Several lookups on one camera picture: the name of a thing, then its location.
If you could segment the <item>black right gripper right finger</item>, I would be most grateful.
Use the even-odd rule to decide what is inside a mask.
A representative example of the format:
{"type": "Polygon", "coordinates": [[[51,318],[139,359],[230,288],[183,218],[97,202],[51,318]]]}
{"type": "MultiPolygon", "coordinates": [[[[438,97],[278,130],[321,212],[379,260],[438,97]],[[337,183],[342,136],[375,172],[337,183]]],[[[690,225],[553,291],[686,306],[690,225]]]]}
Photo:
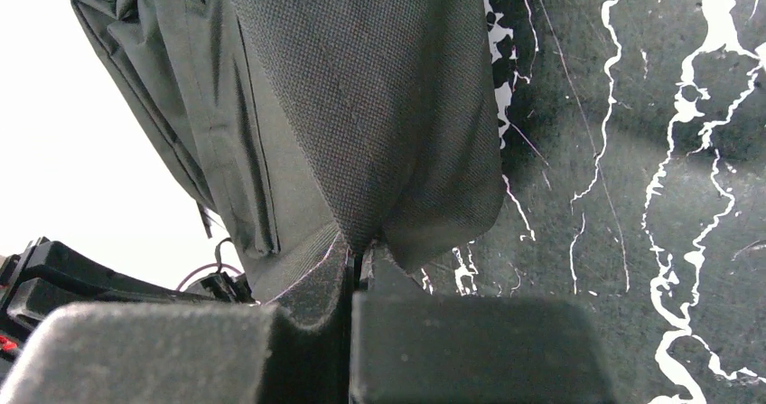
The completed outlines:
{"type": "Polygon", "coordinates": [[[353,403],[613,403],[584,312],[545,298],[431,295],[384,247],[352,302],[353,403]]]}

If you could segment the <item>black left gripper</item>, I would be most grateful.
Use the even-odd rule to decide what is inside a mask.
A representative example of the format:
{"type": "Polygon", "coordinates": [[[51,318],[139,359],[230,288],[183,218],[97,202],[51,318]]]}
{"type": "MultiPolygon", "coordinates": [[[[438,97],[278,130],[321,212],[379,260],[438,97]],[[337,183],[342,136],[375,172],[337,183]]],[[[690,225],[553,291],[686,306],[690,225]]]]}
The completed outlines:
{"type": "Polygon", "coordinates": [[[60,241],[44,237],[21,254],[1,258],[1,358],[14,360],[23,344],[52,311],[71,303],[252,303],[244,275],[232,277],[232,266],[216,261],[195,281],[186,277],[177,289],[159,287],[116,272],[60,241]]]}

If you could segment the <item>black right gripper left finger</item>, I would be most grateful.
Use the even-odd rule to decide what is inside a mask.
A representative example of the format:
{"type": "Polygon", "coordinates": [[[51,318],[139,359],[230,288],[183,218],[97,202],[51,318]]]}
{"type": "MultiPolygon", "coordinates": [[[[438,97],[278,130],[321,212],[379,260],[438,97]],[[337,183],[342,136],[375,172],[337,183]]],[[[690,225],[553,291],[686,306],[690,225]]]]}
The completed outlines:
{"type": "Polygon", "coordinates": [[[344,403],[344,249],[279,296],[240,303],[71,303],[29,335],[4,403],[344,403]]]}

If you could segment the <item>black student backpack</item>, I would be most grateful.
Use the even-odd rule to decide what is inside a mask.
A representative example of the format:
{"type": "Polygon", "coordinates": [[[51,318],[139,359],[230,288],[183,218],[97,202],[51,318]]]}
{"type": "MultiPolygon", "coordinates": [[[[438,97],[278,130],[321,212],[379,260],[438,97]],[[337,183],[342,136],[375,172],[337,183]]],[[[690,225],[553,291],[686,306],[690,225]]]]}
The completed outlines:
{"type": "Polygon", "coordinates": [[[259,302],[369,245],[412,272],[500,212],[483,0],[71,0],[259,302]]]}

